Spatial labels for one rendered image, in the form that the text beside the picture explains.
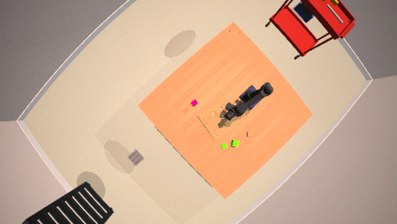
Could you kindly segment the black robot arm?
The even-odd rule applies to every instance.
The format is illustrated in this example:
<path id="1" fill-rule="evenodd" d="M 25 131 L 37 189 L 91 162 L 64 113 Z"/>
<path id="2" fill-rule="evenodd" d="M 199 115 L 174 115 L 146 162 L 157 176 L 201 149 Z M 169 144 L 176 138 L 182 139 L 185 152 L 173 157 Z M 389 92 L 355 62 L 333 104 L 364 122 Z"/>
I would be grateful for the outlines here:
<path id="1" fill-rule="evenodd" d="M 249 106 L 263 99 L 264 97 L 268 97 L 273 93 L 273 90 L 274 89 L 271 87 L 270 82 L 266 82 L 260 87 L 260 89 L 255 90 L 254 92 L 248 90 L 245 95 L 243 95 L 247 99 L 245 103 L 240 103 L 235 106 L 230 102 L 226 104 L 225 109 L 230 110 L 227 114 L 225 114 L 226 118 L 231 120 L 235 116 L 240 117 L 244 115 Z"/>

